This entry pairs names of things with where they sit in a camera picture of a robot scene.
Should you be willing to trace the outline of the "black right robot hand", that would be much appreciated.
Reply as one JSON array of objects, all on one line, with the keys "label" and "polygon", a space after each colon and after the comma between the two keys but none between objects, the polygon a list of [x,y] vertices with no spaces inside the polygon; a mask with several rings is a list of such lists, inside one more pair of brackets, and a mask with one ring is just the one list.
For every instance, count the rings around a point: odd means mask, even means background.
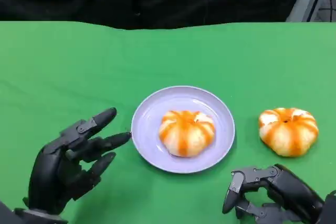
[{"label": "black right robot hand", "polygon": [[[245,167],[233,170],[231,175],[223,214],[234,209],[237,219],[250,215],[255,223],[318,222],[324,200],[285,166]],[[257,192],[260,188],[266,189],[273,202],[257,207],[245,197],[245,193]]]}]

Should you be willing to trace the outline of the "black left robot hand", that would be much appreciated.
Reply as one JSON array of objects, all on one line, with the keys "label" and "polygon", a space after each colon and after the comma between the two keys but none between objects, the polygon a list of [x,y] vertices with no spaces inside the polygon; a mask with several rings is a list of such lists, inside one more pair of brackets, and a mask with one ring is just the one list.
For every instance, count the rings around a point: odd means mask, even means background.
[{"label": "black left robot hand", "polygon": [[51,215],[60,214],[70,200],[94,189],[130,132],[106,138],[96,136],[117,114],[116,108],[79,120],[38,152],[30,176],[25,205]]}]

